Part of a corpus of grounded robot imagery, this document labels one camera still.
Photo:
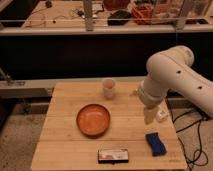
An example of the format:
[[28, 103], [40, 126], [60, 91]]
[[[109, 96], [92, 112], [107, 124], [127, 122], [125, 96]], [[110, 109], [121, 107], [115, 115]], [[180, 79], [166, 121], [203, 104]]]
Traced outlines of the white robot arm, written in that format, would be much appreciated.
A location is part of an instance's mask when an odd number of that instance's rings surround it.
[[153, 54], [146, 63], [147, 76], [137, 93], [144, 104], [145, 123], [153, 122], [169, 89], [176, 91], [213, 119], [213, 81], [195, 72], [194, 54], [187, 46], [175, 46]]

